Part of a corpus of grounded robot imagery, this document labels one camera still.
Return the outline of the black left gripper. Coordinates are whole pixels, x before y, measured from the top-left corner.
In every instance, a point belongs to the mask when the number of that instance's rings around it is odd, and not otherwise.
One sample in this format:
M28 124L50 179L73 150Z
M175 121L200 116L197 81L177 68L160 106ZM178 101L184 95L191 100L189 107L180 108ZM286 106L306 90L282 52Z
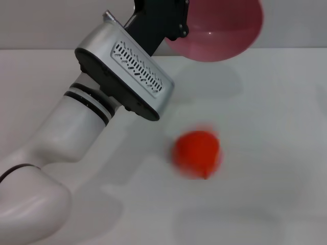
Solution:
M175 41L188 35L189 4L189 0L135 1L134 13L124 29L152 56L165 38Z

